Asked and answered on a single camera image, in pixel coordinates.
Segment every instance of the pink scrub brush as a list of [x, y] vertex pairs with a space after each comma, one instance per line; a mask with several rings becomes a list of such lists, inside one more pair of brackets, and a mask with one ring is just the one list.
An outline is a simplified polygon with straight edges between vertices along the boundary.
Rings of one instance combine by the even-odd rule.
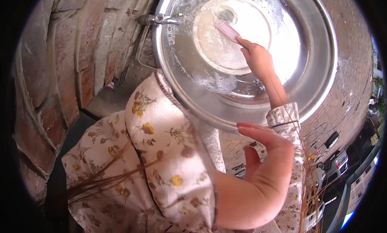
[[220, 30], [227, 38], [229, 38], [232, 42], [237, 43], [240, 46], [243, 46], [246, 48], [244, 45], [239, 43], [236, 39], [237, 36], [240, 36], [238, 32], [234, 30], [229, 24], [227, 24], [224, 20], [218, 20], [215, 24], [215, 27]]

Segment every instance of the metal faucet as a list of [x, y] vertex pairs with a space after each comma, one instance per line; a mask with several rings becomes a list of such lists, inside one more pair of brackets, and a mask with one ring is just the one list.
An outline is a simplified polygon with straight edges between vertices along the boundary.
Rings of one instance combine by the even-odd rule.
[[140, 25], [165, 25], [165, 24], [172, 24], [172, 25], [179, 25], [181, 23], [180, 20], [177, 20], [175, 18], [184, 16], [183, 13], [178, 13], [176, 15], [164, 15], [164, 14], [157, 14], [157, 15], [141, 15], [137, 18], [137, 23]]

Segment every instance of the floral shirt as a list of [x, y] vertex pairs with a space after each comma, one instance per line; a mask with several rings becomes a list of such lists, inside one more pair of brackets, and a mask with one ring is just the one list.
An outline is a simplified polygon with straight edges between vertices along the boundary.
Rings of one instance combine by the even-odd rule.
[[297, 104], [289, 103], [270, 110], [267, 115], [267, 123], [276, 133], [294, 144], [294, 164], [288, 196], [282, 210], [274, 220], [281, 232], [298, 232], [300, 228], [302, 186], [305, 172]]
[[[73, 199], [78, 201], [69, 204], [69, 211], [85, 232], [140, 232], [136, 220], [143, 215], [150, 232], [163, 232], [169, 226], [169, 232], [216, 232], [216, 189], [208, 170], [225, 171], [218, 134], [199, 128], [198, 135], [189, 117], [157, 70], [134, 91], [126, 110], [101, 119], [85, 132], [62, 158], [69, 187], [95, 174], [101, 179], [136, 171], [88, 192], [94, 193], [91, 197], [81, 194]], [[296, 104], [278, 107], [267, 116], [269, 126], [296, 145], [288, 198], [275, 219], [278, 227], [273, 221], [282, 232], [298, 229], [300, 221], [299, 126], [284, 124], [297, 118]], [[119, 159], [104, 169], [117, 155]], [[156, 218], [158, 226], [151, 228], [148, 216]]]

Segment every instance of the cable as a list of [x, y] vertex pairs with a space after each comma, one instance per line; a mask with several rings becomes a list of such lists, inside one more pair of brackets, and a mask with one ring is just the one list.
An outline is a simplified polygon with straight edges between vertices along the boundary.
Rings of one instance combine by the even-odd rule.
[[[345, 119], [345, 117], [347, 117], [347, 114], [351, 111], [351, 109], [352, 109], [352, 108], [350, 108], [350, 109], [347, 111], [347, 113], [344, 115], [344, 117], [337, 123], [337, 125], [336, 125], [335, 127], [333, 127], [333, 129], [331, 129], [331, 130], [329, 130], [329, 131], [327, 131], [327, 132], [324, 132], [324, 131], [326, 130], [326, 128], [328, 127], [328, 122], [324, 122], [324, 123], [320, 124], [319, 126], [317, 126], [317, 128], [314, 129], [314, 130], [312, 130], [309, 134], [307, 134], [306, 136], [304, 136], [303, 138], [305, 138], [305, 137], [306, 137], [306, 138], [304, 139], [303, 142], [305, 143], [305, 141], [306, 141], [311, 135], [313, 135], [313, 134], [318, 134], [318, 136], [317, 136], [315, 139], [311, 140], [311, 142], [314, 141], [314, 140], [316, 140], [320, 135], [328, 134], [329, 132], [331, 132], [331, 131], [333, 131], [334, 129], [336, 129], [336, 127], [339, 126], [339, 124]], [[319, 129], [319, 128], [320, 128], [321, 126], [323, 126], [324, 124], [325, 124], [326, 126], [325, 126], [325, 128], [322, 130], [322, 132], [313, 132], [313, 131]]]

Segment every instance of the shirt cuff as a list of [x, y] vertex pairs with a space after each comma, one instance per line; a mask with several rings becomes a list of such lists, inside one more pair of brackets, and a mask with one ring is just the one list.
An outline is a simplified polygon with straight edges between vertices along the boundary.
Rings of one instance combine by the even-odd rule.
[[297, 103], [288, 103], [269, 111], [266, 116], [269, 127], [298, 121]]

